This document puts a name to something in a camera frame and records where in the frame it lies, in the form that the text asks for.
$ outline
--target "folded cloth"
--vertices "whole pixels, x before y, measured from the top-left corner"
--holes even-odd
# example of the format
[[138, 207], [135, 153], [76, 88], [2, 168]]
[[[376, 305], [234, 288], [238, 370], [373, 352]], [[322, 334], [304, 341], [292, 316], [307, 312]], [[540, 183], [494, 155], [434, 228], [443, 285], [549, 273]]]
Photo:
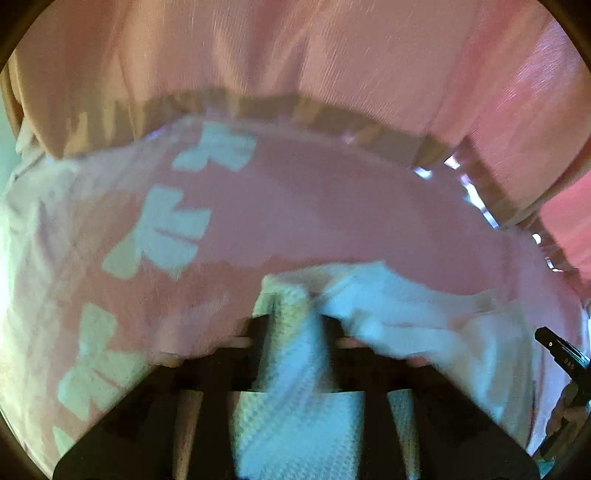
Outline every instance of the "folded cloth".
[[[319, 315], [339, 318], [383, 355], [426, 355], [523, 448], [531, 430], [533, 331], [519, 305], [491, 292], [441, 293], [381, 262], [331, 264], [268, 275], [254, 315], [275, 324], [259, 387], [235, 410], [238, 474], [353, 479], [359, 463], [360, 393], [328, 393], [329, 363]], [[408, 391], [389, 395], [409, 479], [420, 476]]]

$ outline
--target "white towel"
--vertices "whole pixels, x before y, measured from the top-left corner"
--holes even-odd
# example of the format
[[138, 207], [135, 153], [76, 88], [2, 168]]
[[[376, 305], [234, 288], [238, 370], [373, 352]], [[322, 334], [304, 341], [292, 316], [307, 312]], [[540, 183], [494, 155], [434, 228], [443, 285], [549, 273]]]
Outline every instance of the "white towel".
[[[238, 473], [251, 480], [356, 476], [359, 393], [326, 393], [327, 352], [320, 314], [396, 358], [426, 354], [522, 447], [531, 427], [532, 328], [519, 305], [490, 292], [430, 290], [383, 263], [332, 264], [265, 277], [253, 315], [278, 300], [264, 393], [242, 393], [235, 411]], [[412, 398], [389, 395], [407, 473], [420, 476]]]

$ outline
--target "pink fabric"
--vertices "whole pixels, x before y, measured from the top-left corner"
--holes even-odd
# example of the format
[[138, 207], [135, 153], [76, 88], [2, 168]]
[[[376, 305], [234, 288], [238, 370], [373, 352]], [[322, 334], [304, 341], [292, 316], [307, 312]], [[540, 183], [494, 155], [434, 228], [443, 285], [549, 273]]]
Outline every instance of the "pink fabric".
[[299, 93], [450, 145], [468, 136], [518, 210], [591, 134], [591, 74], [535, 0], [59, 0], [11, 66], [52, 152], [117, 129], [114, 100]]
[[547, 202], [540, 216], [571, 265], [576, 265], [586, 280], [585, 298], [591, 299], [591, 173]]
[[[50, 474], [64, 445], [108, 408], [89, 397], [89, 389], [102, 393], [85, 379], [102, 379], [115, 401], [151, 355], [201, 355], [235, 333], [265, 274], [328, 262], [384, 260], [455, 294], [493, 289], [500, 302], [519, 300], [532, 325], [588, 344], [576, 295], [532, 238], [494, 231], [464, 201], [455, 175], [441, 166], [424, 180], [336, 141], [197, 118], [125, 148], [37, 165], [3, 204], [11, 292], [0, 324], [3, 413]], [[148, 199], [164, 191], [179, 193], [174, 210], [146, 216]], [[203, 209], [206, 228], [189, 231]], [[177, 215], [184, 220], [163, 226]], [[163, 254], [187, 246], [187, 262], [164, 268]], [[116, 319], [111, 336], [89, 337], [105, 315]], [[96, 364], [99, 339], [111, 360], [133, 359], [125, 378]], [[566, 383], [543, 357], [532, 448]], [[77, 368], [84, 376], [72, 383]], [[86, 414], [63, 400], [72, 388], [88, 397]]]
[[564, 173], [590, 135], [591, 73], [553, 21], [480, 112], [469, 138], [515, 206], [526, 209]]

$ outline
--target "pink blanket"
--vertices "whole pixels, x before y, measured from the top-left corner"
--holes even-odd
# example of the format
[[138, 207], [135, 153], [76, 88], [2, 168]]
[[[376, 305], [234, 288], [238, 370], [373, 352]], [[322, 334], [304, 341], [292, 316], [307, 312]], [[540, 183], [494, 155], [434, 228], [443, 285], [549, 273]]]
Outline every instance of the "pink blanket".
[[[50, 475], [158, 352], [202, 355], [269, 273], [385, 261], [434, 290], [492, 289], [581, 346], [576, 295], [533, 239], [493, 230], [447, 167], [422, 179], [336, 140], [187, 117], [152, 138], [49, 159], [2, 202], [0, 406]], [[565, 376], [544, 355], [530, 447]]]

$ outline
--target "black frame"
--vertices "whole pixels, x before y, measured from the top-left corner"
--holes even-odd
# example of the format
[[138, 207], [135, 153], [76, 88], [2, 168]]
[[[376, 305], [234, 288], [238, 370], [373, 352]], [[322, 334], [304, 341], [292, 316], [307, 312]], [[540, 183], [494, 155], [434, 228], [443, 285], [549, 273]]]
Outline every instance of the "black frame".
[[[0, 2], [0, 70], [37, 17], [54, 0]], [[591, 70], [591, 1], [540, 0], [570, 37]], [[546, 476], [548, 480], [585, 478], [591, 471], [591, 421], [587, 421], [566, 458]], [[20, 447], [0, 415], [0, 480], [46, 480]]]

